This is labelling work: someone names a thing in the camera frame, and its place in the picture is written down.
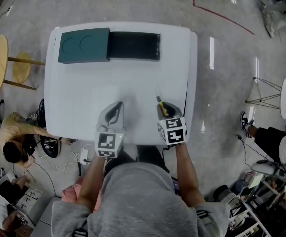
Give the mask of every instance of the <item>wooden stool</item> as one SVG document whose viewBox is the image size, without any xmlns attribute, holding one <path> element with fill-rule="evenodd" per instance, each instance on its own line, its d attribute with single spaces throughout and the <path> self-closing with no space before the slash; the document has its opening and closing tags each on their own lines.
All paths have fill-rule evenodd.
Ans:
<svg viewBox="0 0 286 237">
<path fill-rule="evenodd" d="M 9 47 L 8 47 L 8 40 L 5 35 L 0 35 L 0 90 L 2 88 L 3 83 L 10 84 L 16 87 L 36 90 L 35 88 L 22 85 L 21 83 L 25 82 L 28 78 L 31 66 L 30 64 L 37 64 L 37 65 L 44 65 L 44 62 L 38 61 L 31 61 L 30 56 L 27 53 L 20 53 L 17 58 L 12 58 L 8 56 L 9 54 Z M 16 82 L 5 80 L 6 68 L 8 65 L 8 61 L 14 61 L 16 64 L 13 66 L 13 79 Z"/>
</svg>

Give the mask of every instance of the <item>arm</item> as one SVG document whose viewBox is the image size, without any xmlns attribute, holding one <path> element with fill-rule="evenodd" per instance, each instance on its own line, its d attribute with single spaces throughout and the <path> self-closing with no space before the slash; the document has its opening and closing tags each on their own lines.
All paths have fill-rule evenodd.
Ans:
<svg viewBox="0 0 286 237">
<path fill-rule="evenodd" d="M 178 184 L 182 200 L 188 207 L 195 207 L 205 203 L 198 187 L 196 171 L 192 165 L 187 145 L 176 146 Z"/>
<path fill-rule="evenodd" d="M 19 162 L 21 163 L 20 165 L 24 168 L 29 168 L 33 162 L 35 162 L 35 157 L 34 156 L 29 156 L 29 160 L 26 162 Z"/>
<path fill-rule="evenodd" d="M 19 122 L 20 120 L 22 120 L 23 122 L 25 121 L 25 118 L 23 118 L 20 114 L 18 114 L 17 112 L 12 112 L 10 113 L 10 116 L 16 121 Z"/>
<path fill-rule="evenodd" d="M 76 204 L 85 205 L 92 213 L 103 183 L 105 157 L 94 156 L 84 177 Z"/>
<path fill-rule="evenodd" d="M 12 212 L 2 223 L 2 227 L 5 231 L 7 232 L 11 232 L 12 229 L 12 223 L 14 221 L 14 219 L 17 217 L 18 212 Z"/>
<path fill-rule="evenodd" d="M 19 181 L 20 179 L 22 178 L 22 176 L 18 177 L 18 178 L 15 178 L 11 181 L 11 184 L 12 185 L 15 185 L 17 181 Z"/>
<path fill-rule="evenodd" d="M 34 125 L 30 125 L 30 124 L 18 124 L 18 127 L 19 127 L 18 136 L 23 136 L 26 134 L 37 134 L 37 135 L 41 135 L 41 136 L 45 136 L 45 137 L 58 139 L 58 137 L 54 137 L 54 136 L 50 135 L 46 129 L 43 129 L 41 127 L 37 127 Z"/>
</svg>

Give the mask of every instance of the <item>red line on floor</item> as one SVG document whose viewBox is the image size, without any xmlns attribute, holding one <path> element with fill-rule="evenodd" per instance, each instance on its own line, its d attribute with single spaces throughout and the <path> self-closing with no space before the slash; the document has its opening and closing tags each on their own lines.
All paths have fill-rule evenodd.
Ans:
<svg viewBox="0 0 286 237">
<path fill-rule="evenodd" d="M 235 25 L 240 26 L 241 28 L 245 29 L 246 31 L 250 32 L 251 34 L 256 35 L 255 33 L 253 33 L 251 30 L 249 30 L 249 29 L 246 28 L 245 26 L 242 26 L 242 25 L 240 25 L 239 23 L 236 23 L 235 21 L 233 21 L 233 20 L 231 20 L 231 19 L 229 19 L 229 18 L 227 18 L 227 17 L 225 17 L 225 16 L 223 16 L 223 15 L 221 15 L 221 14 L 219 14 L 219 13 L 216 13 L 216 12 L 214 12 L 214 11 L 211 11 L 211 10 L 209 10 L 209 9 L 206 9 L 206 8 L 203 8 L 203 7 L 200 7 L 200 6 L 196 6 L 195 0 L 192 0 L 192 6 L 195 7 L 195 8 L 198 8 L 198 9 L 201 9 L 201 10 L 204 10 L 204 11 L 207 11 L 207 12 L 210 12 L 210 13 L 212 13 L 212 14 L 214 14 L 214 15 L 216 15 L 216 16 L 219 16 L 219 17 L 221 17 L 221 18 L 224 18 L 224 19 L 226 19 L 226 20 L 228 20 L 228 21 L 234 23 Z"/>
</svg>

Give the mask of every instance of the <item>concrete floor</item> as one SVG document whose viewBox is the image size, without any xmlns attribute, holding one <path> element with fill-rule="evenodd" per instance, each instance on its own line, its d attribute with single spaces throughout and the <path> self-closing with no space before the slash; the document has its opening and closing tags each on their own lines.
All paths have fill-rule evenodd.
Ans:
<svg viewBox="0 0 286 237">
<path fill-rule="evenodd" d="M 2 12 L 13 0 L 3 2 Z M 0 19 L 0 34 L 9 40 L 9 54 L 20 51 L 31 54 L 32 59 L 46 60 L 50 32 L 57 26 L 95 21 L 142 21 L 185 26 L 198 34 L 198 75 L 193 124 L 188 143 L 191 159 L 198 173 L 203 194 L 222 184 L 230 185 L 239 174 L 249 169 L 245 165 L 243 146 L 236 139 L 240 133 L 239 114 L 247 111 L 259 127 L 284 129 L 285 121 L 275 109 L 250 106 L 245 103 L 252 77 L 281 84 L 286 77 L 286 27 L 274 39 L 265 31 L 259 0 L 195 0 L 195 4 L 220 13 L 250 29 L 255 35 L 234 23 L 192 6 L 192 0 L 17 0 L 8 16 Z M 12 63 L 6 79 L 12 78 Z M 33 66 L 27 85 L 37 87 L 29 91 L 4 85 L 0 99 L 5 100 L 1 113 L 6 116 L 17 111 L 27 117 L 36 110 L 44 97 L 44 68 Z M 272 93 L 266 87 L 262 92 Z M 79 141 L 64 146 L 53 163 L 64 167 L 73 162 L 70 151 L 80 152 L 87 142 Z M 128 152 L 133 145 L 126 146 Z M 41 146 L 35 156 L 42 156 Z M 173 176 L 176 159 L 173 151 L 165 153 L 166 164 Z M 247 163 L 262 159 L 247 149 Z M 74 183 L 78 176 L 77 165 L 67 165 L 64 172 L 53 168 L 47 158 L 37 159 L 50 174 L 59 195 L 61 190 Z M 0 164 L 12 170 L 3 159 Z M 19 174 L 22 169 L 15 168 Z M 29 171 L 52 192 L 47 174 L 37 165 Z"/>
</svg>

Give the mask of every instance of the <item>white cable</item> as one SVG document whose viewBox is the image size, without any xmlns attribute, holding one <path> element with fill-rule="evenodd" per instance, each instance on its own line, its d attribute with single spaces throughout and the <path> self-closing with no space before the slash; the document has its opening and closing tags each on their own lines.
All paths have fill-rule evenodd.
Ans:
<svg viewBox="0 0 286 237">
<path fill-rule="evenodd" d="M 89 146 L 89 145 L 93 146 L 93 144 L 85 144 L 85 145 L 83 146 L 83 149 L 84 149 L 86 146 Z"/>
<path fill-rule="evenodd" d="M 77 158 L 77 154 L 79 154 L 79 153 L 70 152 L 71 157 L 72 157 L 76 162 L 67 162 L 67 163 L 65 163 L 64 169 L 60 169 L 59 167 L 56 167 L 56 166 L 53 164 L 51 158 L 50 158 L 48 155 L 41 156 L 41 157 L 37 157 L 37 158 L 38 158 L 38 159 L 42 159 L 42 158 L 44 158 L 44 157 L 48 157 L 49 160 L 50 160 L 50 163 L 53 165 L 54 168 L 57 168 L 57 169 L 60 170 L 60 171 L 65 171 L 67 164 L 76 164 L 77 162 L 80 163 L 80 161 L 79 161 L 78 158 Z"/>
</svg>

